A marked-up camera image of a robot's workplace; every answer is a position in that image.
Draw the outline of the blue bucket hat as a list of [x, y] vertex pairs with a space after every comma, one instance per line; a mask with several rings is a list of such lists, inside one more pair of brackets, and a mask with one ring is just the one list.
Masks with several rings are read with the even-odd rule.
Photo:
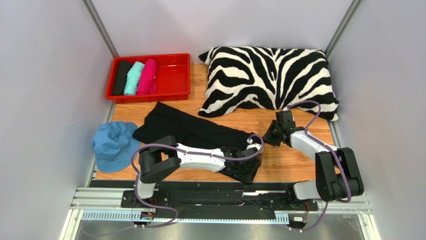
[[141, 145], [133, 138], [138, 126], [133, 122], [110, 121], [100, 125], [93, 138], [96, 167], [102, 173], [115, 173], [131, 164], [131, 156]]

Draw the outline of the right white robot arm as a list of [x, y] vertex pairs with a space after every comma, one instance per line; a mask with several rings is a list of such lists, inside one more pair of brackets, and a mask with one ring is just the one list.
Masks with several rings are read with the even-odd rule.
[[297, 127], [290, 110], [276, 112], [263, 136], [272, 146], [286, 144], [315, 163], [315, 179], [297, 182], [290, 191], [298, 200], [349, 201], [364, 193], [364, 184], [354, 151], [338, 148], [314, 137], [305, 127]]

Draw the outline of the black t shirt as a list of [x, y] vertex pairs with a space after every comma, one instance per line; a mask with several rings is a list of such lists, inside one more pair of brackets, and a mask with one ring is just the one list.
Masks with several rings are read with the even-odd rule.
[[[247, 143], [249, 133], [195, 117], [161, 102], [155, 105], [132, 136], [144, 144], [173, 136], [181, 146], [205, 150], [222, 147], [246, 150], [251, 147]], [[206, 166], [207, 170], [220, 173], [225, 160], [220, 158]]]

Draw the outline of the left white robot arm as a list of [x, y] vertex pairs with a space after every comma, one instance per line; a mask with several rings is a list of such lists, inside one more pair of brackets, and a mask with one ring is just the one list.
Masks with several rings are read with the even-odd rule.
[[154, 189], [178, 169], [202, 169], [220, 173], [241, 183], [252, 184], [262, 163], [264, 141], [257, 134], [247, 139], [246, 149], [220, 147], [202, 149], [177, 143], [174, 136], [145, 144], [133, 155], [139, 156], [135, 193], [142, 200], [154, 195]]

